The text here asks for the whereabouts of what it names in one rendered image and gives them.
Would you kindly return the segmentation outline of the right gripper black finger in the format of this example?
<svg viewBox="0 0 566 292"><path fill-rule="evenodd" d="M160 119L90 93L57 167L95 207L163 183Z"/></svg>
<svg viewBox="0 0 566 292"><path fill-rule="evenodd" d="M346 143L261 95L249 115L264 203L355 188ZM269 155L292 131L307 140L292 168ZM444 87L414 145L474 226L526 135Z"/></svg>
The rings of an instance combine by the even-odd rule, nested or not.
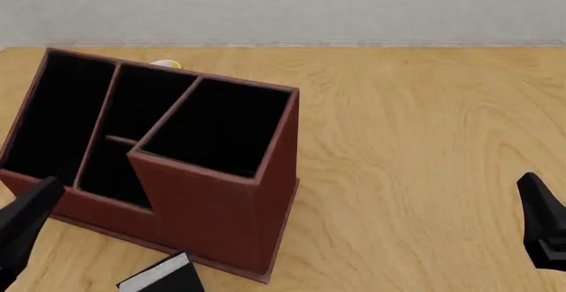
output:
<svg viewBox="0 0 566 292"><path fill-rule="evenodd" d="M566 238L566 206L543 180L527 172L516 184L524 212L524 241Z"/></svg>

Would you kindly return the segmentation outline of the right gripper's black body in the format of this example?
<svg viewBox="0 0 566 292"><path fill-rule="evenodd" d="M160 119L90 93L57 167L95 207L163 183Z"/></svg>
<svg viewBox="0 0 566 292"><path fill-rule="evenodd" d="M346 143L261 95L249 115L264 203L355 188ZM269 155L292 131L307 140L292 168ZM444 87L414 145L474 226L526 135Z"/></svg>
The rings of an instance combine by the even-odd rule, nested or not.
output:
<svg viewBox="0 0 566 292"><path fill-rule="evenodd" d="M566 231L525 231L524 248L537 269L566 269Z"/></svg>

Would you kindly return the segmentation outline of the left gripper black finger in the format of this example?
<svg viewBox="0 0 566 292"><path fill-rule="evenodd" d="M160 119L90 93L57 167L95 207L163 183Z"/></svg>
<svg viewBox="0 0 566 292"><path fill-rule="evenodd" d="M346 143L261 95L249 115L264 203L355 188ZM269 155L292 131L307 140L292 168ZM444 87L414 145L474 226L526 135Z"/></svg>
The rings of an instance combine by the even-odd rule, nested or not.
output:
<svg viewBox="0 0 566 292"><path fill-rule="evenodd" d="M78 161L65 161L54 173L60 182L68 188L73 186L78 172Z"/></svg>
<svg viewBox="0 0 566 292"><path fill-rule="evenodd" d="M64 193L60 180L48 177L0 209L0 283L13 283L25 270L46 219Z"/></svg>

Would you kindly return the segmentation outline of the red-brown desk caddy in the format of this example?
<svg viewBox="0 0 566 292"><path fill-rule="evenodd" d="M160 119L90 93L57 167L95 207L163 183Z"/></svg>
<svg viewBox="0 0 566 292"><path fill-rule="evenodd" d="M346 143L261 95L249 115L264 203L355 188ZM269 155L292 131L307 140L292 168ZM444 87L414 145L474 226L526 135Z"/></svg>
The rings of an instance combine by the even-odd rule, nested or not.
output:
<svg viewBox="0 0 566 292"><path fill-rule="evenodd" d="M26 193L78 172L51 215L266 282L298 188L300 91L47 49L0 150Z"/></svg>

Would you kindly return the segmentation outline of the black book with white pages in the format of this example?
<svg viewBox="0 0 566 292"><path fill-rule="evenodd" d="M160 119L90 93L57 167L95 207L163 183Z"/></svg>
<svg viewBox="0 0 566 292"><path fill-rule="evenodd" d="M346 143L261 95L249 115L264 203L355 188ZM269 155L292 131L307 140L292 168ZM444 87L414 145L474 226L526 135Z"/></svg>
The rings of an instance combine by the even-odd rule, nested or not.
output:
<svg viewBox="0 0 566 292"><path fill-rule="evenodd" d="M205 292L195 266L180 250L116 284L119 292Z"/></svg>

